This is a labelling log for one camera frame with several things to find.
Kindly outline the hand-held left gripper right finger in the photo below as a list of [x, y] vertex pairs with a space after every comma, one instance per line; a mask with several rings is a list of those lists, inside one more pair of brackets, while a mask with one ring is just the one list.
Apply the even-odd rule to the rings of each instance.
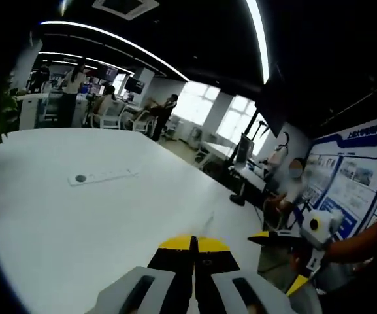
[[197, 237], [195, 296], [200, 313], [292, 313], [289, 298], [254, 271], [242, 270], [230, 248]]

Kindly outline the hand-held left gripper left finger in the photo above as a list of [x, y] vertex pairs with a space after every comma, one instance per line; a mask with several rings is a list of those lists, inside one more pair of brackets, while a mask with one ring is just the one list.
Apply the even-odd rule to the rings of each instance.
[[137, 266], [99, 292], [89, 313], [187, 313], [193, 293], [197, 238], [163, 242], [146, 267]]

